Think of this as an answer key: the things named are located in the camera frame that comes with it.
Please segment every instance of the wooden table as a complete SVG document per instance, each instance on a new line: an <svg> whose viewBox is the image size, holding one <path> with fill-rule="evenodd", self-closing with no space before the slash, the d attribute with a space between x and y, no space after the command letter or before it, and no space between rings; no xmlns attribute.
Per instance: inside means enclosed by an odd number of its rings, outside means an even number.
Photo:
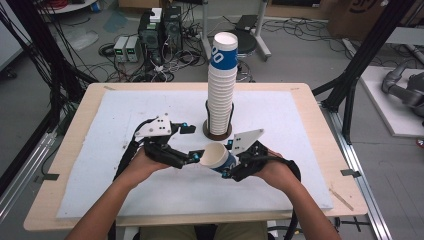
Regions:
<svg viewBox="0 0 424 240"><path fill-rule="evenodd" d="M334 140L308 85L303 83L237 83L236 91L290 91L302 118L322 175L329 188L334 208L328 217L358 216L367 213L367 205L351 176L340 170L348 166ZM78 219L57 219L72 166L82 148L103 94L112 90L206 91L207 83L95 83L91 84L67 131L49 173L60 174L57 181L44 181L24 222L29 231L70 229ZM259 221L290 218L290 213L238 213L207 215L172 215L118 218L118 226L167 224L201 224L217 222Z"/></svg>

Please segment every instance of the cup stack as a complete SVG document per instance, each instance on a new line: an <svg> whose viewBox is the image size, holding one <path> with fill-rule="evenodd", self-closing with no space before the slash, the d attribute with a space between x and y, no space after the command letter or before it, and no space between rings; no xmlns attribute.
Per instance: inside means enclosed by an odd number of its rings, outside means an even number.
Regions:
<svg viewBox="0 0 424 240"><path fill-rule="evenodd" d="M232 33L218 33L213 40L207 101L207 126L212 135L228 133L237 76L237 46L237 37Z"/></svg>

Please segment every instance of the hand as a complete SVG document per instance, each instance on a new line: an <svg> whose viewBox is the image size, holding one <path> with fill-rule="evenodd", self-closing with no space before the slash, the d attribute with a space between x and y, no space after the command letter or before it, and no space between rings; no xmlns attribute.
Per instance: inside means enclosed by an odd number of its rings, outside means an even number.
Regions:
<svg viewBox="0 0 424 240"><path fill-rule="evenodd" d="M268 155L283 157L280 153L269 149ZM268 161L264 168L255 173L254 176L262 178L270 186L283 192L288 191L295 184L300 184L286 164L275 160Z"/></svg>
<svg viewBox="0 0 424 240"><path fill-rule="evenodd" d="M141 147L131 160L130 165L128 165L116 180L132 189L146 180L152 173L167 167L169 166L155 162L147 157L144 148Z"/></svg>

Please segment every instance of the gray floor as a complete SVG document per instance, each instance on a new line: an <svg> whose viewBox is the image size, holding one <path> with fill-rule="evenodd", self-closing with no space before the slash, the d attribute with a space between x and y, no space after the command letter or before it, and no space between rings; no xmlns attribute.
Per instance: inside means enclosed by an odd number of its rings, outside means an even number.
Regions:
<svg viewBox="0 0 424 240"><path fill-rule="evenodd" d="M105 62L98 55L98 48L104 43L113 42L120 34L136 33L138 26L137 21L130 19L114 25L114 30L106 31L104 27L110 23L108 21L116 23L123 18L113 7L98 14L81 10L60 16L62 23L66 24L82 22L88 18L90 21L75 26L87 31L94 30L99 34L96 43L78 52L87 65ZM210 21L210 29L222 20ZM300 40L282 29L275 32L264 29L262 36L273 54L272 57L264 62L261 55L256 53L245 59L257 82L304 82L313 89L340 75L349 63L345 52L331 50L328 41ZM331 41L331 47L343 50L335 41ZM378 56L383 60L393 59L398 62L403 59L390 46L380 51ZM376 59L375 64L380 62L380 58ZM11 66L18 73L18 78L7 79L2 76L0 79L0 174L5 171L49 109L49 89L31 61L21 56ZM137 64L126 65L127 69L134 67ZM113 71L111 67L105 66L104 69L94 70L93 74L104 81ZM176 72L174 81L205 82L206 72L206 65L188 67ZM325 99L327 94L322 94L317 99ZM424 180L423 149L416 146L413 138L390 135L361 84L358 84L356 96L351 139L390 233L393 239L423 239L424 190L420 187ZM23 229L23 221L39 187L40 184L35 182L27 185L0 225L1 239L61 239L65 236L66 231L34 233ZM342 221L353 221L353 218L343 218ZM362 216L358 217L358 221L368 220ZM359 232L355 225L342 224L339 230L344 239L374 239L369 226L361 226ZM303 236L300 234L296 238L302 239Z"/></svg>

